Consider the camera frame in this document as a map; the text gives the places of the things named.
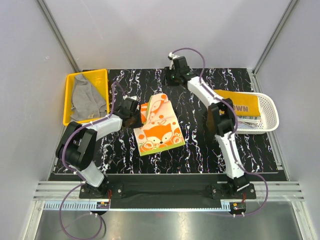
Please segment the yellow brown bear towel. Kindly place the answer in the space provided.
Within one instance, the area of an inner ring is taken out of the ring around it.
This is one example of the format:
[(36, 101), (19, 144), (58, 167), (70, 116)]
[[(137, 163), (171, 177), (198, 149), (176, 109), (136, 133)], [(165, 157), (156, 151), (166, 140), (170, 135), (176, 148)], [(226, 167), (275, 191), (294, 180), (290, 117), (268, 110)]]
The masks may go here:
[(260, 103), (257, 95), (228, 90), (215, 90), (223, 99), (231, 99), (237, 116), (260, 117)]

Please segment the blue white patterned towel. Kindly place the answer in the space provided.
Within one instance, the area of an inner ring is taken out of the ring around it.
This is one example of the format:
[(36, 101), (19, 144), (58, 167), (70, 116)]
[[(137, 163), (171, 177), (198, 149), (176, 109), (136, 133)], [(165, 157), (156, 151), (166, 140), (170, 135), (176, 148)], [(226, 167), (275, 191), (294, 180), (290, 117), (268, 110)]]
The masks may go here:
[(240, 129), (257, 129), (261, 123), (260, 116), (237, 116)]

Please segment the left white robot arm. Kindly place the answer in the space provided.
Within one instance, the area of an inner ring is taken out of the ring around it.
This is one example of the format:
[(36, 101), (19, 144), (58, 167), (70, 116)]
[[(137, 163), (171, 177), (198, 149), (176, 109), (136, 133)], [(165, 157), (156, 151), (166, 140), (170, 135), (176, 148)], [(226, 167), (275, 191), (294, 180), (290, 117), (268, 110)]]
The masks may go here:
[(94, 198), (109, 197), (112, 189), (108, 178), (93, 162), (96, 142), (101, 138), (125, 128), (139, 128), (141, 104), (135, 97), (127, 97), (110, 116), (85, 125), (70, 122), (58, 144), (55, 156), (67, 169), (75, 171), (85, 184), (82, 189)]

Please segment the grey cloth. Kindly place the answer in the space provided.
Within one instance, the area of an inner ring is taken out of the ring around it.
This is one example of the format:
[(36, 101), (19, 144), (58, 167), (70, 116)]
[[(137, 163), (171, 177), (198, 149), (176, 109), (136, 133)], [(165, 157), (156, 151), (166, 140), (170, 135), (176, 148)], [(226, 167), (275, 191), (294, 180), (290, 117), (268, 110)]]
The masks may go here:
[(73, 121), (103, 118), (107, 114), (107, 102), (97, 88), (83, 74), (74, 79), (71, 97), (71, 119)]

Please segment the cream orange fox towel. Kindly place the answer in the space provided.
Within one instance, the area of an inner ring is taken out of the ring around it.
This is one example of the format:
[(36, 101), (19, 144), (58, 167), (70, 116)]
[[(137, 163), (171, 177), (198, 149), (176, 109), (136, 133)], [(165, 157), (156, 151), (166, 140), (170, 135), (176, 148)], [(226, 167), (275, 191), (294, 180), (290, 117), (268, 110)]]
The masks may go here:
[(171, 101), (164, 93), (141, 105), (143, 126), (133, 130), (139, 155), (146, 156), (184, 146), (185, 139)]

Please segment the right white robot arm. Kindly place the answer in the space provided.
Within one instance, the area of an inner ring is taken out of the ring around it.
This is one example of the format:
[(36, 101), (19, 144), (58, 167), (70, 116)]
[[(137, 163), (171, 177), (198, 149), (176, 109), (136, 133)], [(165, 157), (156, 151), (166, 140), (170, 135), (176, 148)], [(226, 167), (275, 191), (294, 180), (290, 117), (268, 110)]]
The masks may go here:
[(184, 86), (207, 107), (207, 128), (218, 141), (225, 162), (225, 190), (239, 198), (250, 184), (237, 150), (235, 133), (238, 120), (230, 98), (222, 98), (211, 89), (187, 64), (184, 56), (169, 54), (170, 66), (165, 68), (167, 86)]

